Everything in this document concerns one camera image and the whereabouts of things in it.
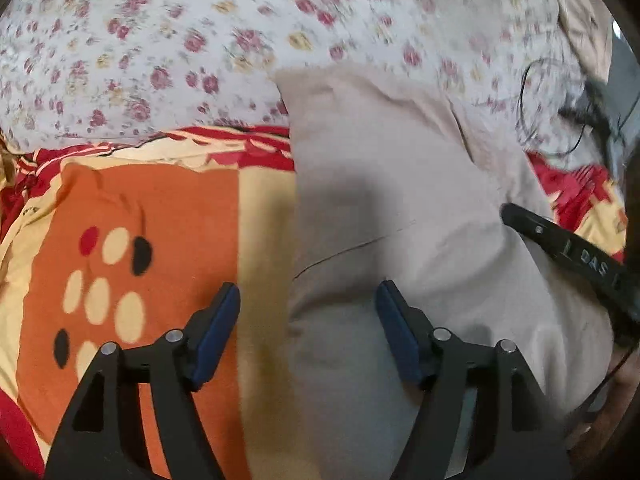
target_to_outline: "black oval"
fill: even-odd
[[[56,338],[53,340],[53,358],[61,370],[69,361],[69,334],[64,328],[58,330]]]
[[[134,276],[141,276],[151,265],[153,250],[151,244],[142,236],[136,236],[133,240],[133,259],[131,261],[131,272]]]

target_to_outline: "white floral bedsheet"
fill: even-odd
[[[286,125],[274,70],[349,59],[438,84],[515,131],[526,65],[577,69],[558,12],[557,0],[13,0],[0,18],[0,127],[32,150]],[[526,108],[557,110],[571,87],[550,76]]]

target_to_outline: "metal screw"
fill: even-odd
[[[438,341],[448,341],[449,339],[451,339],[451,332],[449,332],[449,330],[447,330],[446,328],[437,328],[433,331],[433,336]]]
[[[169,332],[166,333],[164,338],[169,343],[177,343],[178,341],[180,341],[180,339],[182,339],[182,330],[179,330],[177,328],[174,328],[173,330],[169,330]]]
[[[116,343],[114,343],[113,341],[109,341],[108,343],[102,345],[102,347],[100,348],[100,352],[102,352],[102,354],[104,355],[111,355],[116,351],[117,348],[118,345],[116,345]]]
[[[516,343],[514,343],[511,339],[503,339],[502,341],[500,341],[500,348],[507,352],[507,354],[512,354],[518,349]]]

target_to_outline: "beige cloth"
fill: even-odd
[[[602,0],[558,0],[559,20],[584,71],[609,79],[613,18]]]
[[[499,216],[550,217],[508,129],[437,89],[363,66],[280,72],[297,177],[290,366],[324,480],[388,480],[419,392],[398,378],[372,297],[385,278],[463,340],[514,340],[553,409],[597,386],[612,332]]]

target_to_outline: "patterned bedsheet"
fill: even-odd
[[[515,131],[522,73],[545,57],[568,68],[542,84],[532,73],[524,108],[545,126],[529,140],[558,151],[565,130],[540,111],[581,88],[558,16],[558,0],[13,0],[0,18],[0,127],[33,150],[287,125],[271,74],[348,59],[436,82]]]

